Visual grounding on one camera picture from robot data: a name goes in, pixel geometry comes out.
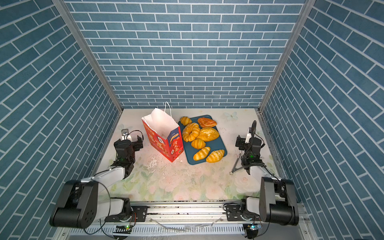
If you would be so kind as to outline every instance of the floral tabletop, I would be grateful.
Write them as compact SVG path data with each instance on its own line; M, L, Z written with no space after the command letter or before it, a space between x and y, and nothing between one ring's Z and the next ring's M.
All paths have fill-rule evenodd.
M217 163L196 165L188 164L184 152L170 162L150 145L141 118L151 112L152 109L125 109L121 115L98 172L107 169L114 161L116 152L113 142L119 139L122 129L142 131L144 148L136 152L131 174L108 188L112 197L128 197L131 201L229 200L241 199L244 195L258 197L260 180L248 175L244 169L229 174L240 152L235 147L236 137L245 137L254 120L257 120L257 134L264 139L254 109L172 109L172 117L176 122L182 116L206 114L217 121L216 127L228 154ZM267 144L260 153L268 169L277 173ZM100 195L106 197L106 191Z

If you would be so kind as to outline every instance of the table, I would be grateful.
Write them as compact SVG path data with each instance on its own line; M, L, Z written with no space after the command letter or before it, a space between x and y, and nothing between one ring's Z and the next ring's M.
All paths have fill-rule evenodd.
M122 129L142 131L144 148L136 152L136 162L130 176L108 188L111 197L148 202L230 200L241 199L244 195L259 196L259 180L248 175L244 169L229 174L239 155L239 149L235 147L236 137L245 137L254 120L257 120L257 134L265 140L254 109L172 109L172 117L176 122L183 116L206 114L217 121L217 129L228 154L220 162L196 165L188 164L184 152L172 163L150 145L141 118L152 110L124 109L121 115L97 172L107 169L115 160L113 142L121 137ZM140 134L135 132L133 141L136 141L136 133ZM277 174L270 150L265 144L260 151L261 159L272 173ZM100 198L106 197L106 191L102 191Z

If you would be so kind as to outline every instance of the blue tray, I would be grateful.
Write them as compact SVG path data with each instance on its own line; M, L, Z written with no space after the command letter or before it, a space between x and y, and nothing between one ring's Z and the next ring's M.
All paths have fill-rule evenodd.
M202 116L191 118L191 120L192 120L192 122L195 122L195 123L199 124L197 122L197 120L199 118L210 118L210 119L212 119L212 117L210 115L202 115ZM180 121L178 122L178 124L180 126L181 132L183 132L185 126ZM205 144L206 144L205 145L206 147L210 147L211 148L211 151L209 152L209 154L211 154L212 151L224 149L224 156L227 155L227 149L225 148L224 142L221 139L221 135L217 139L215 139L213 141L206 142ZM199 161L193 160L193 156L199 151L199 149L196 149L196 148L192 147L191 146L191 142L185 142L183 140L183 145L184 145L185 154L187 156L187 161L188 161L188 163L190 165L195 165L195 164L199 164L199 163L202 163L202 162L206 162L205 158L202 159L202 160L199 160Z

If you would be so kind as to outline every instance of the shopping bag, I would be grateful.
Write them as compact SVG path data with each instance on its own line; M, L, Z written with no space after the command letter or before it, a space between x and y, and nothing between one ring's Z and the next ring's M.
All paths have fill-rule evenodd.
M180 126L164 111L155 108L151 114L142 117L149 142L168 160L173 162L183 151Z

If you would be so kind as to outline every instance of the round twisted bread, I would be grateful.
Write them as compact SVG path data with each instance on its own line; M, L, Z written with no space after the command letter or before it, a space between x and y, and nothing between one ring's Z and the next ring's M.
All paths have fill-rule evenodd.
M188 124L182 133L183 140L186 142L192 142L199 135L200 128L195 122Z

